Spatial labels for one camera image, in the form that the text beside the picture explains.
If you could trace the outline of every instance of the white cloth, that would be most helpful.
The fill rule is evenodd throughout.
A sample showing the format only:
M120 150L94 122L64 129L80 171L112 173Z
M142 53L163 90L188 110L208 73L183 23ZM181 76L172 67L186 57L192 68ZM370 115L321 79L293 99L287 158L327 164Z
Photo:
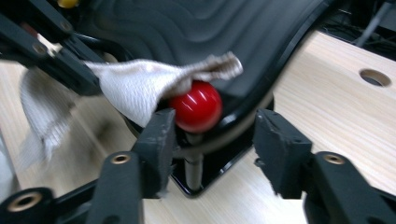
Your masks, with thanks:
M99 77L107 100L125 117L145 127L162 98L187 92L193 80L230 79L243 71L231 53L186 66L149 60L127 63L86 63ZM21 102L36 142L47 158L68 131L70 110L79 96L39 69L29 70L21 83Z

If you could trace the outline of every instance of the cloth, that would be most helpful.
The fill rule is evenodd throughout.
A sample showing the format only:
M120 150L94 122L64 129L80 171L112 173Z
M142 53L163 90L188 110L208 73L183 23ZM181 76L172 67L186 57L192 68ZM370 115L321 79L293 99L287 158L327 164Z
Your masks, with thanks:
M190 90L193 80L230 79L243 71L231 53L186 66L150 60L127 63L86 63L99 77L107 100L128 119L145 127L162 98ZM21 82L21 103L46 158L62 142L69 130L69 117L80 98L39 69L29 70Z

